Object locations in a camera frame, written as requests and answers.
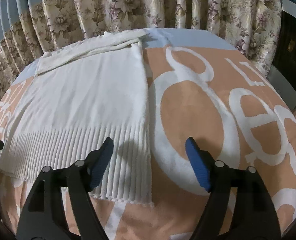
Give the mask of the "orange white lettered blanket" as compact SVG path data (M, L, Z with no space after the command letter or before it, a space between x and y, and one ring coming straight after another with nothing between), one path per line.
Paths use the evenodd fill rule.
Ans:
M253 166L285 231L296 219L296 116L267 79L221 38L202 30L146 29L142 38L148 86L150 205L95 198L92 205L110 239L186 239L209 198L185 153L185 141L229 167ZM35 60L0 101L0 140ZM0 170L0 209L12 232L34 181Z

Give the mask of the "blue floral curtain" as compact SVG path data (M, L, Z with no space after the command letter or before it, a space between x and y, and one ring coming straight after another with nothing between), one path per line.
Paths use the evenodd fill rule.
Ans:
M281 18L281 0L0 0L0 100L45 52L106 31L204 29L267 75Z

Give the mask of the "white knit sweater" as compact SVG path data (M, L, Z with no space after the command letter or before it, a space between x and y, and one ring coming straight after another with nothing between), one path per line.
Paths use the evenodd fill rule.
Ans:
M150 205L148 86L144 29L82 40L45 53L5 128L0 170L32 182L114 142L95 198Z

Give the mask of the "black silver appliance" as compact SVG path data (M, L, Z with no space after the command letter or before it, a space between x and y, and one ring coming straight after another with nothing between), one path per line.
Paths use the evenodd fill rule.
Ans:
M296 108L296 0L282 0L278 45L268 81L287 106Z

